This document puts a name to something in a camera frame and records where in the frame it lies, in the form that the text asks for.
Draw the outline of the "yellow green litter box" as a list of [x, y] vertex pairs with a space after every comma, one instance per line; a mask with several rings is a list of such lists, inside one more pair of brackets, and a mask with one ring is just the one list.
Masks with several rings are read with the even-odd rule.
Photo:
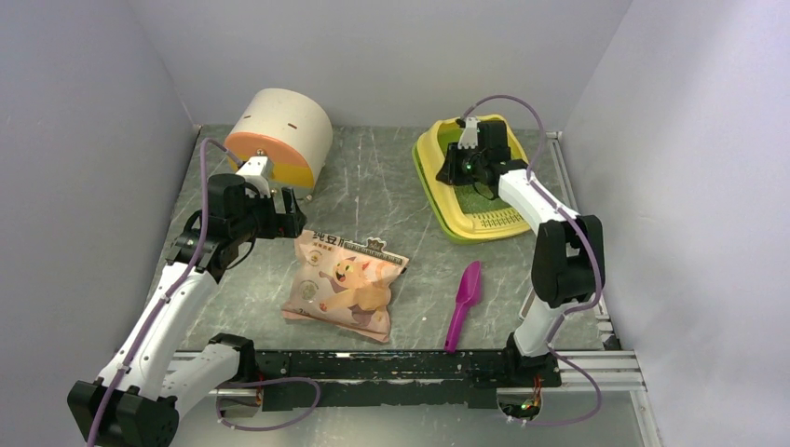
[[412, 148], [418, 179], [445, 236], [456, 244], [476, 244], [519, 236], [530, 230], [517, 210], [487, 187], [450, 186], [436, 180], [448, 146], [460, 139], [454, 118], [439, 120], [422, 133]]

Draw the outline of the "white orange cylindrical bin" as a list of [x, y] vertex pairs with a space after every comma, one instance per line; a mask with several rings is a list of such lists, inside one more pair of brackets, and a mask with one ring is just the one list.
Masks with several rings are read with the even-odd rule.
[[273, 163], [270, 180], [307, 198], [316, 187], [333, 137], [330, 118], [317, 102], [292, 90], [264, 88], [225, 137], [225, 147], [244, 161], [268, 157]]

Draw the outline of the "pink cat litter bag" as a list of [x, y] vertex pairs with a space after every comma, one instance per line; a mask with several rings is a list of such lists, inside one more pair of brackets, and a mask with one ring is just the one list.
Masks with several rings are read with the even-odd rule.
[[295, 240], [300, 268], [281, 313], [286, 319], [330, 323], [385, 343], [391, 331], [391, 284], [409, 259], [386, 250], [387, 242], [363, 242], [305, 230]]

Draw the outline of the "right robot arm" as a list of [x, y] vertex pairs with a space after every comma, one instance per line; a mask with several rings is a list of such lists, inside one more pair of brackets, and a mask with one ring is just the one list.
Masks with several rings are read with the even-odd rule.
[[511, 334], [516, 352], [502, 362], [505, 378], [523, 386], [538, 373], [536, 357], [553, 353], [565, 320], [599, 304], [606, 282], [603, 226], [563, 204], [530, 163], [512, 154], [504, 120], [468, 116], [457, 123], [460, 136], [449, 144], [437, 181], [488, 186], [536, 235], [530, 274], [536, 298]]

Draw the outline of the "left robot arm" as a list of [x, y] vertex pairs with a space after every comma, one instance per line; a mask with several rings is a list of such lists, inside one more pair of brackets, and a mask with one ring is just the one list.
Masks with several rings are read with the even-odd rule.
[[252, 340], [213, 336], [197, 358], [166, 376], [185, 332], [222, 282], [244, 261], [239, 248], [258, 239], [296, 238], [306, 224], [294, 190], [284, 210], [259, 175], [215, 174], [202, 181], [201, 207], [174, 240], [157, 289], [129, 337], [90, 382], [77, 381], [67, 404], [89, 446], [168, 446], [181, 419], [224, 383], [260, 376]]

